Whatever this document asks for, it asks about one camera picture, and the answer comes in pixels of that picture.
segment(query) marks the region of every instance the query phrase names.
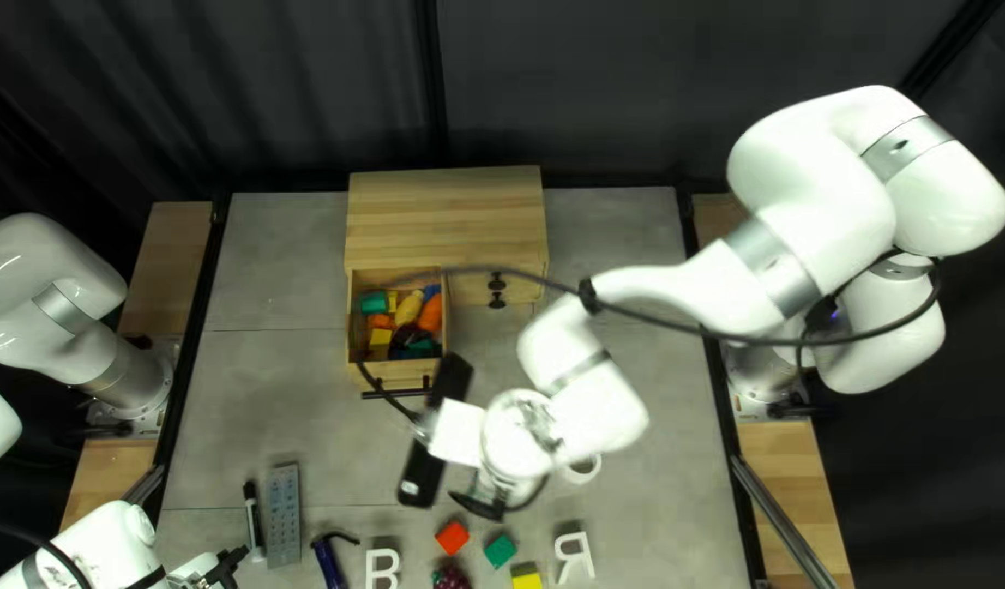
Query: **open drawer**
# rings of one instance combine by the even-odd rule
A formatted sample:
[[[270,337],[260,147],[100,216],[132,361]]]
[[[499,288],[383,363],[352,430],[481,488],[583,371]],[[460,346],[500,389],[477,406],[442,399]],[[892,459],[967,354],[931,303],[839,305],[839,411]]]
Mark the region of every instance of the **open drawer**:
[[[449,292],[446,276],[439,266],[421,266],[394,269],[360,269],[349,271],[350,296],[347,299],[347,371],[350,378],[362,391],[372,386],[365,381],[357,362],[364,360],[364,366],[374,379],[381,379],[387,390],[418,389],[424,384],[424,377],[432,381],[439,357],[414,358],[413,360],[374,360],[369,358],[367,317],[361,313],[361,296],[369,291],[394,290],[398,302],[402,302],[412,290],[422,289],[431,284],[440,285],[440,354],[447,352],[447,307]]]

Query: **black cable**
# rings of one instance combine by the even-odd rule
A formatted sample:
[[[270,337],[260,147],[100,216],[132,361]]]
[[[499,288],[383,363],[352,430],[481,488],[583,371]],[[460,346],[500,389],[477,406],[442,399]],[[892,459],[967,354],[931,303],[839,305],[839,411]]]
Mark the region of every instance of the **black cable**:
[[[87,582],[87,577],[85,577],[84,573],[77,568],[76,563],[70,560],[69,556],[65,556],[65,553],[59,550],[54,544],[48,542],[47,540],[42,540],[34,534],[30,534],[24,529],[15,528],[10,524],[0,523],[0,533],[17,538],[18,540],[29,542],[37,548],[42,548],[49,555],[54,556],[55,560],[58,561],[62,567],[65,568],[65,570],[69,571],[69,574],[77,580],[77,587],[80,589],[91,589],[90,582]]]
[[[369,385],[372,385],[372,388],[375,389],[375,392],[382,395],[382,398],[386,399],[386,402],[388,402],[391,406],[393,406],[393,408],[403,413],[404,416],[407,417],[409,421],[411,421],[412,423],[418,422],[418,414],[415,411],[411,411],[410,408],[406,408],[403,405],[401,405],[401,401],[396,400],[396,398],[393,395],[391,395],[386,389],[383,389],[379,381],[376,380],[374,377],[372,377],[372,374],[369,373],[368,369],[364,367],[363,362],[358,361],[356,364],[357,364],[357,369],[360,370],[361,374],[364,375],[365,381],[367,381]]]
[[[692,334],[694,336],[701,336],[702,338],[710,338],[713,340],[723,340],[729,342],[739,342],[741,344],[746,344],[748,346],[804,346],[808,348],[818,347],[818,346],[835,346],[837,344],[850,344],[854,342],[861,342],[862,340],[868,340],[870,338],[875,338],[877,336],[883,336],[890,331],[895,331],[898,328],[902,328],[919,319],[922,315],[928,313],[928,310],[932,308],[932,305],[938,301],[939,290],[941,287],[941,279],[939,277],[939,260],[937,258],[932,258],[932,262],[935,264],[930,272],[932,276],[932,293],[928,299],[921,304],[916,310],[907,316],[901,317],[901,319],[894,320],[890,323],[881,325],[879,328],[868,329],[866,331],[859,331],[857,334],[851,334],[849,336],[838,336],[835,338],[828,338],[824,340],[804,340],[804,339],[789,339],[789,338],[758,338],[755,336],[744,336],[742,334],[728,334],[723,331],[711,331],[707,328],[701,328],[700,326],[687,325],[684,323],[676,323],[673,321],[664,320],[647,314],[641,314],[640,312],[634,312],[633,310],[626,309],[621,305],[615,305],[612,303],[601,302],[597,299],[596,302],[598,307],[604,311],[611,312],[613,314],[625,316],[638,321],[642,321],[648,325],[653,325],[656,328],[672,329],[675,331],[682,332],[683,334]],[[561,292],[566,292],[568,294],[574,294],[575,297],[580,296],[580,291],[577,287],[567,286],[556,282],[556,280],[549,279],[548,277],[542,277],[531,272],[526,272],[517,268],[509,268],[506,266],[455,266],[455,267],[444,267],[444,272],[453,273],[469,273],[469,272],[499,272],[517,277],[522,277],[524,279],[530,279],[532,282],[542,284],[544,286],[552,287],[554,290],[560,290]],[[398,283],[406,282],[407,280],[417,278],[423,274],[433,272],[435,270],[428,270],[427,272],[417,272],[404,276],[398,279]]]

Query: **black marker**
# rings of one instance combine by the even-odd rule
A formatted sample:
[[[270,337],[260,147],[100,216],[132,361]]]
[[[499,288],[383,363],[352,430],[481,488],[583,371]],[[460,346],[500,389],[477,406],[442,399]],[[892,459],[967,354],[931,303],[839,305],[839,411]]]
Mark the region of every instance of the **black marker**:
[[[258,515],[254,481],[244,483],[244,508],[247,515],[247,546],[251,549],[252,562],[259,563],[265,560],[265,546],[262,540],[262,519]]]

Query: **drawer handle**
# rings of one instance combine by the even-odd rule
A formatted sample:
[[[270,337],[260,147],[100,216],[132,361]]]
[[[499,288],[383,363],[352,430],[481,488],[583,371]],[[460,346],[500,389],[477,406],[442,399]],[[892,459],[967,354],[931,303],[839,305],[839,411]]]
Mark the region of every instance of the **drawer handle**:
[[[493,310],[500,310],[506,306],[506,302],[502,301],[501,292],[491,292],[491,302],[487,303],[487,306]]]
[[[492,272],[491,280],[487,283],[488,290],[501,290],[506,287],[506,280],[502,279],[502,272]]]

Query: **yellow block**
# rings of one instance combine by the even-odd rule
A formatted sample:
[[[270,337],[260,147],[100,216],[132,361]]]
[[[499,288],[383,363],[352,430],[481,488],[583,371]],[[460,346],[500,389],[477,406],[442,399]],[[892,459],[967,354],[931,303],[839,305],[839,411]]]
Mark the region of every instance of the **yellow block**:
[[[523,574],[513,578],[513,589],[542,589],[542,579],[537,572]]]
[[[389,346],[389,341],[393,338],[393,332],[388,329],[373,329],[372,342],[369,346]]]

